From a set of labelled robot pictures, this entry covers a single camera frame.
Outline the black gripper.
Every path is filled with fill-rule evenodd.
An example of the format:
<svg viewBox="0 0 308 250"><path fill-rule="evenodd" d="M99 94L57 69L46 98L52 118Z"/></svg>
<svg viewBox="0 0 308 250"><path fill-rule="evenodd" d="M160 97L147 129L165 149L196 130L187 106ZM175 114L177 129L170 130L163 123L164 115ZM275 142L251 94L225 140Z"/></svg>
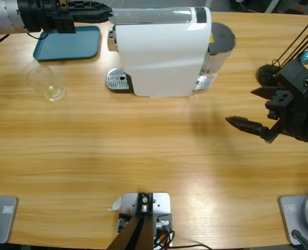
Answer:
<svg viewBox="0 0 308 250"><path fill-rule="evenodd" d="M231 116L226 121L238 130L257 135L267 143L272 143L279 134L308 142L308 95L302 101L281 87L259 87L252 94L267 99L265 107L268 117L277 122L268 128L247 118Z"/></svg>
<svg viewBox="0 0 308 250"><path fill-rule="evenodd" d="M74 22L102 23L112 8L96 1L17 1L18 13L29 32L75 33Z"/></svg>

